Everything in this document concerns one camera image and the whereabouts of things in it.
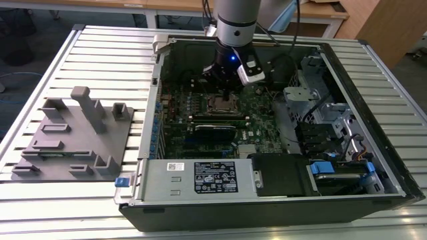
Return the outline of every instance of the metal extrusion table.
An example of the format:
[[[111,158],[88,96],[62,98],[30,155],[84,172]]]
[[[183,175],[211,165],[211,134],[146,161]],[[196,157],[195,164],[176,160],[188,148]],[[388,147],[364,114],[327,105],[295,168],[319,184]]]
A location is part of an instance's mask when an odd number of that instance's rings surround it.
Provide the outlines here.
[[[12,183],[12,168],[31,142],[47,97],[70,99],[74,86],[88,86],[103,106],[126,102],[135,108],[122,173],[136,170],[154,69],[152,40],[159,33],[200,36],[199,31],[86,26],[72,30],[44,77],[0,144],[0,239],[307,239],[421,240],[427,236],[427,200],[398,210],[376,212],[343,224],[227,229],[216,231],[139,232],[115,205],[112,182]],[[292,37],[276,36],[279,40]],[[355,40],[298,38],[327,42],[384,129],[398,154],[427,194],[427,116],[368,45]],[[122,198],[131,197],[123,188]]]

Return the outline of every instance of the power supply label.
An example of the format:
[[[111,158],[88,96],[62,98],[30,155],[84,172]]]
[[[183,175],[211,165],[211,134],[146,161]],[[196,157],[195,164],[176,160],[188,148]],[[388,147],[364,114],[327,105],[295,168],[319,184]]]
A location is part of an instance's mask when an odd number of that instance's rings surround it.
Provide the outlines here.
[[[238,193],[235,162],[195,162],[194,190],[198,194]]]

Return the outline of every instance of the warning symbol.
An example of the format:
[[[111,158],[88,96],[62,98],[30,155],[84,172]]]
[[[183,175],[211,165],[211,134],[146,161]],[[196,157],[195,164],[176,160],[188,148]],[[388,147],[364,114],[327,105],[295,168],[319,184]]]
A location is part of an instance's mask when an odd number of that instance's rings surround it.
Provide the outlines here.
[[[196,175],[195,176],[195,182],[196,183],[203,183],[203,175]]]

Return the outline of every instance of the barcode sticker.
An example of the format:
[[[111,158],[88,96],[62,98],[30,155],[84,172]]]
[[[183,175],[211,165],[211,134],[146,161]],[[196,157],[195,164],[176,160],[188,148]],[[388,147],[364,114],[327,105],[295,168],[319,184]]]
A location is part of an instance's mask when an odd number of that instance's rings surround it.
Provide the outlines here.
[[[184,163],[183,162],[168,162],[167,163],[168,171],[184,171]]]

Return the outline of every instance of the robotic arm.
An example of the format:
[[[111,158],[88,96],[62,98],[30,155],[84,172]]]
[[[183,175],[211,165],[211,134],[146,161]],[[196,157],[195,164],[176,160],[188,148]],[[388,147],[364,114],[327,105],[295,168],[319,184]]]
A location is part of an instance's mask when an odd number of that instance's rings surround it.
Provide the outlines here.
[[[219,0],[215,2],[218,38],[212,64],[203,70],[206,80],[223,92],[266,78],[252,38],[262,0]]]

